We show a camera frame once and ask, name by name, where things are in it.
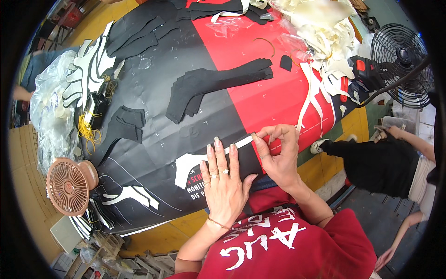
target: woman's left hand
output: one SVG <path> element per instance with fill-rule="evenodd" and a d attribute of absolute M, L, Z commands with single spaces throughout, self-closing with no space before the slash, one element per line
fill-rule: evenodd
<path fill-rule="evenodd" d="M 209 170 L 205 161 L 200 162 L 203 176 L 204 193 L 210 214 L 209 218 L 225 227 L 232 227 L 243 210 L 253 180 L 258 174 L 252 174 L 240 180 L 239 156 L 235 144 L 229 147 L 229 173 L 224 148 L 218 137 L 215 137 L 215 151 L 207 146 Z"/>

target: hand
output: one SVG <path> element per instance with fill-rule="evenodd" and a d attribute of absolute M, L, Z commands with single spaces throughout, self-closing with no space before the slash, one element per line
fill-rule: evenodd
<path fill-rule="evenodd" d="M 376 261 L 375 265 L 375 271 L 379 271 L 381 268 L 383 268 L 390 260 L 392 259 L 393 255 L 395 254 L 396 248 L 390 247 L 387 251 L 382 254 L 378 260 Z"/>
<path fill-rule="evenodd" d="M 215 152 L 212 146 L 207 146 L 206 162 L 200 162 L 200 170 L 203 176 L 204 193 L 210 214 L 209 218 L 228 228 L 232 227 L 237 217 L 243 210 L 248 192 L 253 180 L 258 174 L 248 175 L 245 180 L 240 180 L 239 153 L 235 144 L 229 147 L 229 174 L 223 173 L 227 169 L 224 148 L 218 137 L 215 137 Z"/>
<path fill-rule="evenodd" d="M 282 144 L 280 155 L 269 154 L 268 144 L 262 139 L 267 135 L 270 135 L 270 143 L 277 138 L 280 139 Z M 263 169 L 280 188 L 293 195 L 292 192 L 296 190 L 297 183 L 301 181 L 297 174 L 299 132 L 293 125 L 279 124 L 263 127 L 257 134 L 252 133 L 252 138 L 260 155 Z"/>
<path fill-rule="evenodd" d="M 387 132 L 389 132 L 394 138 L 399 139 L 401 138 L 401 129 L 396 126 L 391 126 L 390 128 L 386 129 Z"/>

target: black pants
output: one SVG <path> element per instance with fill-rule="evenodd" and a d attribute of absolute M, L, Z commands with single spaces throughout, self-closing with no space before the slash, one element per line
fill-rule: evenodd
<path fill-rule="evenodd" d="M 344 159 L 347 178 L 355 186 L 392 197 L 409 196 L 419 158 L 409 143 L 388 135 L 378 143 L 328 140 L 320 147 Z"/>

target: fan grille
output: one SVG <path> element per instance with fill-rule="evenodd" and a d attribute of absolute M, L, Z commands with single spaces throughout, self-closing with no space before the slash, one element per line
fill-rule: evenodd
<path fill-rule="evenodd" d="M 85 212 L 90 193 L 86 177 L 76 163 L 58 159 L 48 171 L 46 185 L 51 202 L 60 212 L 68 216 Z"/>
<path fill-rule="evenodd" d="M 427 56 L 422 40 L 409 28 L 386 24 L 372 40 L 371 58 L 375 69 L 380 71 L 384 86 L 389 86 L 406 76 L 421 64 Z M 408 79 L 388 94 L 409 108 L 422 108 L 429 104 L 427 92 L 434 86 L 430 65 Z"/>

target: yellow floor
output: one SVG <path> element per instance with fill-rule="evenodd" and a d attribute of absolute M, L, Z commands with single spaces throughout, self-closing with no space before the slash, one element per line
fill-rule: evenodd
<path fill-rule="evenodd" d="M 105 25 L 120 19 L 137 6 L 135 0 L 124 0 L 111 5 L 101 3 L 79 24 L 67 40 L 66 46 L 79 46 L 84 39 L 96 39 L 103 32 Z M 358 136 L 359 142 L 368 141 L 369 130 L 365 108 L 356 108 L 342 119 L 341 123 L 343 134 L 337 140 L 343 140 L 354 133 Z M 298 167 L 297 172 L 308 187 L 316 191 L 342 169 L 341 158 L 322 153 Z M 131 236 L 130 246 L 126 251 L 121 251 L 120 255 L 131 257 L 136 254 L 144 255 L 146 250 L 153 254 L 178 250 L 204 224 L 206 218 L 206 212 L 200 210 L 151 230 L 134 234 Z"/>

